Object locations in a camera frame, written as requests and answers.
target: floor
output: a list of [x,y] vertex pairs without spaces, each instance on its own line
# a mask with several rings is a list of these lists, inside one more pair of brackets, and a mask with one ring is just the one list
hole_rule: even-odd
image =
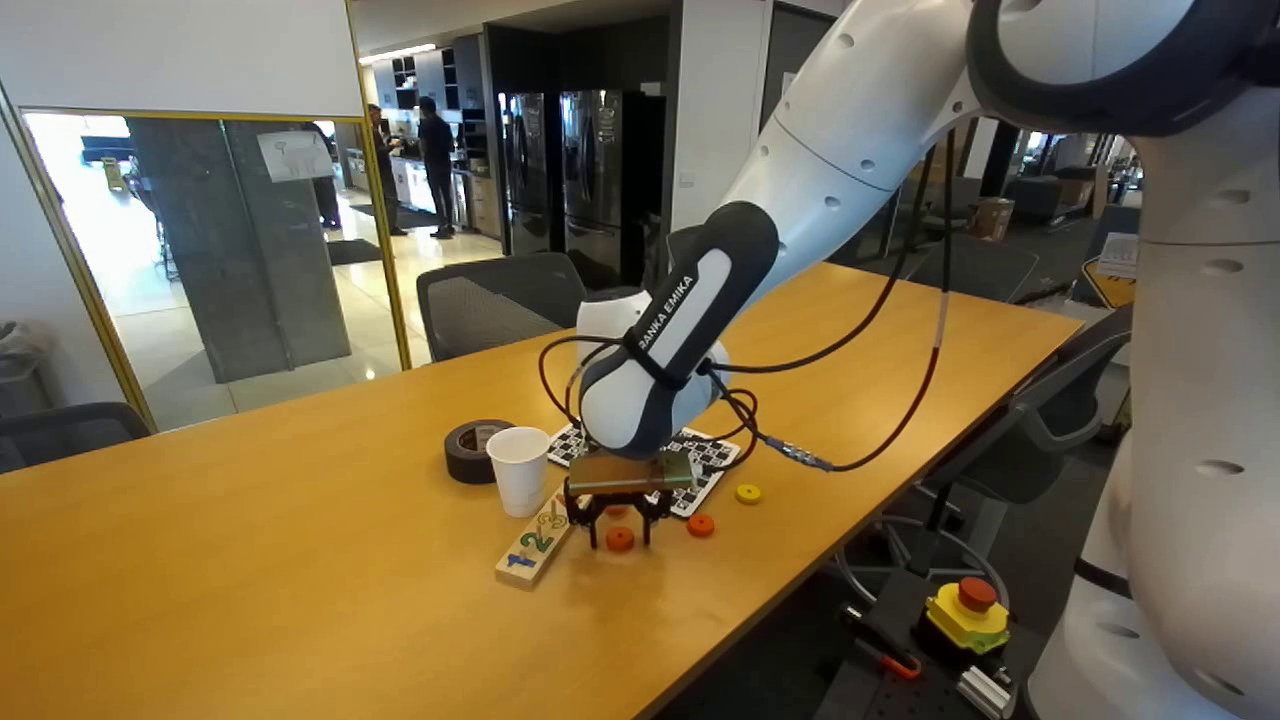
[[[125,124],[116,124],[100,115],[34,115],[30,131],[159,429],[401,370],[385,262],[368,260],[332,268],[352,355],[215,384],[189,295],[159,257],[152,211],[120,191],[120,167],[80,160],[80,131],[120,131]],[[356,205],[368,200],[339,191],[339,229],[322,231],[327,240],[376,240],[373,217],[356,211]],[[429,364],[413,281],[429,268],[499,257],[499,240],[431,240],[431,229],[409,229],[391,237],[391,257],[413,364]]]

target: white cup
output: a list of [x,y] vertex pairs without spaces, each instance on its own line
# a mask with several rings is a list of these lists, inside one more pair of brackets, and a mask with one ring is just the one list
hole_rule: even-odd
[[485,452],[508,515],[531,515],[542,503],[546,444],[553,435],[540,429],[502,429],[487,435]]

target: red button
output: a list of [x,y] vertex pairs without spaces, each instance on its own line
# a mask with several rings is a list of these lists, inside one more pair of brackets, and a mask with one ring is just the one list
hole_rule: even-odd
[[959,602],[971,611],[988,611],[996,602],[996,586],[981,577],[959,578]]

